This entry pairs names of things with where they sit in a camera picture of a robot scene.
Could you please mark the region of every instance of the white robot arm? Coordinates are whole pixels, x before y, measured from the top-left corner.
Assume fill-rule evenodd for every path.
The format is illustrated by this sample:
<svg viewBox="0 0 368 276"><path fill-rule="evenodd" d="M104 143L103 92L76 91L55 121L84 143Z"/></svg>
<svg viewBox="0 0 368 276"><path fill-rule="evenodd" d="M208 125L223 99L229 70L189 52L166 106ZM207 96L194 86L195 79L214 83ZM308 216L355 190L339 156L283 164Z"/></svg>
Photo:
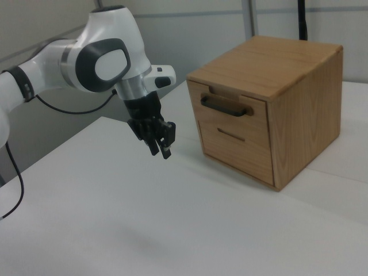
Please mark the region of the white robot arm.
<svg viewBox="0 0 368 276"><path fill-rule="evenodd" d="M67 87L103 92L114 87L138 139L153 155L159 146L166 159L175 140L175 124L161 116L156 91L175 81L171 66L154 66L147 59L138 26L126 7L93 10L76 40L53 41L0 75L0 147L9 137L9 112L38 93Z"/></svg>

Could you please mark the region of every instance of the wooden drawer box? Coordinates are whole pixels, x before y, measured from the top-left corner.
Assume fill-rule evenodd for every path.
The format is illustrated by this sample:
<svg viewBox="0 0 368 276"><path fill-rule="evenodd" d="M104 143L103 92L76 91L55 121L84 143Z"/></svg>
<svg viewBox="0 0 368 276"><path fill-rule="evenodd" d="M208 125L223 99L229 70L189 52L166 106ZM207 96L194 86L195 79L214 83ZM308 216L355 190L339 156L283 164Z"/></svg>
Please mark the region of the wooden drawer box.
<svg viewBox="0 0 368 276"><path fill-rule="evenodd" d="M276 191L340 133L343 48L256 36L187 76L204 154Z"/></svg>

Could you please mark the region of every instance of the table surface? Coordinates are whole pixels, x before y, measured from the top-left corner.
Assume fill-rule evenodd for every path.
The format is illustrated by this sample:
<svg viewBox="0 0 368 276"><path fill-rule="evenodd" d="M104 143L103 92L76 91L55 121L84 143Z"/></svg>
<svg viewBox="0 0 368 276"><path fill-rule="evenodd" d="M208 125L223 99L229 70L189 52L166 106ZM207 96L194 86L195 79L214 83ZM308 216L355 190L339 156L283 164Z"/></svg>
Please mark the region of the table surface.
<svg viewBox="0 0 368 276"><path fill-rule="evenodd" d="M186 83L162 99L172 156L100 118L22 175L1 275L366 275L368 85L343 84L340 136L280 193L203 156ZM0 188L0 211L18 179Z"/></svg>

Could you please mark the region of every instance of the white wall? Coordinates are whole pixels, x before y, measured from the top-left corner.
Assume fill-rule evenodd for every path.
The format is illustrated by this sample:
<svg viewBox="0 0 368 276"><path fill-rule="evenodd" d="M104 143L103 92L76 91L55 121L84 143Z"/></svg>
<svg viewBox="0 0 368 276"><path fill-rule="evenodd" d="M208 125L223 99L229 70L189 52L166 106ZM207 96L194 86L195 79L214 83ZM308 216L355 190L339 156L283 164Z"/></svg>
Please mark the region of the white wall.
<svg viewBox="0 0 368 276"><path fill-rule="evenodd" d="M258 34L298 39L297 1L254 0ZM306 1L308 40L344 46L344 80L368 83L368 1Z"/></svg>
<svg viewBox="0 0 368 276"><path fill-rule="evenodd" d="M6 26L0 30L2 41L6 41L0 46L0 70L21 63L39 42L52 36L78 36L95 2L98 1L0 2L0 24ZM248 0L102 0L104 6L125 5L131 10L151 63L172 65L177 84L189 72L245 41L244 26L250 24L250 18L245 16L247 3ZM170 90L164 90L160 96ZM79 111L98 106L108 94L54 90L41 96L59 108ZM21 171L100 116L123 121L129 118L117 97L102 110L82 116L49 110L36 99L14 110L10 116L9 144ZM0 161L0 175L5 181L12 179L16 174L4 147L0 149Z"/></svg>

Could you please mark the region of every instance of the top drawer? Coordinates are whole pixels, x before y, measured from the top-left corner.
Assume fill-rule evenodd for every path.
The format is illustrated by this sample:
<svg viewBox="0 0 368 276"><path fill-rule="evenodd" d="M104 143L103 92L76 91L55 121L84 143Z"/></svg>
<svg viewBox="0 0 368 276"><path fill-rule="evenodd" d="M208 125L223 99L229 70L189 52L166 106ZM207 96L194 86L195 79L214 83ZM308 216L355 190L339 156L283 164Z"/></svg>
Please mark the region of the top drawer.
<svg viewBox="0 0 368 276"><path fill-rule="evenodd" d="M266 103L242 95L229 100L206 85L187 84L203 152L273 185Z"/></svg>

